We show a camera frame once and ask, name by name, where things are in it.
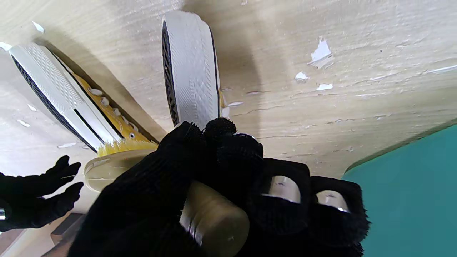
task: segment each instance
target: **gloved hand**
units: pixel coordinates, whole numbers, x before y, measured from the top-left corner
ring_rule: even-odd
[[[73,180],[81,164],[68,164],[62,156],[54,167],[41,175],[11,177],[0,173],[0,208],[5,220],[0,220],[0,231],[40,228],[64,216],[79,199],[83,182],[68,187],[62,194],[49,199],[42,196],[54,193]]]
[[[363,255],[360,241],[367,234],[369,222],[358,185],[310,177],[305,164],[264,159],[262,145],[249,135],[236,134],[235,125],[224,118],[210,121],[204,136],[215,168],[200,180],[244,209],[250,218],[249,238],[238,256]],[[296,183],[299,203],[262,194],[274,176],[285,176]],[[322,190],[341,193],[351,212],[319,204],[316,194]]]
[[[195,124],[176,127],[102,190],[68,256],[203,255],[179,219],[192,179],[207,168],[206,156]]]

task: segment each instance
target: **wooden board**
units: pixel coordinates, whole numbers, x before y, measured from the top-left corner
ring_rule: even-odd
[[[7,0],[0,42],[58,49],[160,139],[173,128],[161,16],[175,9],[210,25],[225,98],[243,102],[231,119],[263,143],[267,157],[341,177],[352,163],[456,118],[455,1]],[[319,37],[334,58],[326,69],[308,65]],[[56,147],[76,139],[31,112],[18,92],[27,84],[6,53],[0,61],[3,171],[40,173],[63,154],[93,158],[81,143]],[[299,72],[306,83],[295,80]],[[319,84],[333,88],[316,91]]]

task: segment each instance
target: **peeling paint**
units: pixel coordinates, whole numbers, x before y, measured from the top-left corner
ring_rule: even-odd
[[[222,117],[229,118],[230,116],[230,107],[222,108]]]
[[[319,45],[311,54],[311,62],[309,62],[308,65],[318,69],[326,69],[333,64],[333,55],[332,51],[330,51],[329,45],[327,44],[327,40],[323,37],[319,37]]]
[[[27,106],[29,106],[29,109],[30,109],[32,112],[38,112],[38,110],[37,110],[35,107],[31,106],[30,104],[27,104]]]
[[[316,91],[322,91],[326,89],[332,89],[333,84],[320,84],[319,87],[316,89]]]
[[[35,26],[35,28],[37,28],[37,30],[38,30],[39,32],[44,33],[44,28],[43,28],[43,26],[41,26],[40,24],[38,24],[38,23],[36,23],[36,22],[34,22],[34,21],[32,21],[32,23],[33,23],[33,25]]]
[[[244,104],[244,102],[231,102],[227,106],[234,107],[234,106],[238,106],[238,105],[242,105],[242,104]]]
[[[445,73],[445,72],[448,72],[448,71],[451,71],[451,70],[457,70],[457,65],[453,65],[453,66],[447,66],[447,67],[443,67],[443,68],[439,68],[439,69],[435,69],[435,70],[430,70],[430,71],[427,71],[427,73],[436,73],[436,74],[440,74],[440,73]]]
[[[296,76],[295,76],[295,80],[298,81],[298,82],[307,82],[309,79],[308,76],[306,76],[306,74],[304,74],[303,72],[299,72]]]
[[[68,144],[63,144],[63,145],[58,145],[57,148],[67,148],[67,147],[72,147],[76,143],[68,143]]]
[[[19,122],[22,126],[26,127],[26,128],[29,128],[30,127],[30,124],[28,124],[27,122],[23,121],[23,120],[17,120],[17,122]]]

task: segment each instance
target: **finger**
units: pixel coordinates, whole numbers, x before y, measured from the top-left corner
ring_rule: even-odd
[[[216,118],[206,125],[203,136],[210,151],[215,151],[221,146],[222,138],[236,133],[236,126],[226,118]]]
[[[264,231],[291,235],[308,222],[309,169],[302,163],[268,159],[250,186],[247,210]]]
[[[243,207],[254,177],[263,168],[263,146],[245,134],[226,136],[217,150],[215,188],[234,204]]]
[[[80,190],[83,185],[83,182],[75,183],[65,192],[44,200],[37,212],[35,223],[44,225],[63,217],[73,209],[74,203],[80,198]]]
[[[56,164],[54,165],[54,167],[50,168],[49,170],[46,171],[46,175],[54,175],[55,173],[63,170],[64,168],[68,167],[68,161],[69,161],[70,157],[68,157],[68,155],[64,155],[62,157],[60,157]]]
[[[60,179],[71,178],[71,180],[73,180],[74,176],[76,174],[78,174],[78,170],[80,168],[81,168],[81,163],[75,162],[72,165],[65,168],[62,172],[60,172],[57,177]]]
[[[54,165],[54,167],[58,169],[65,168],[66,166],[68,166],[69,160],[70,157],[68,157],[68,155],[64,155],[57,160],[56,165]]]

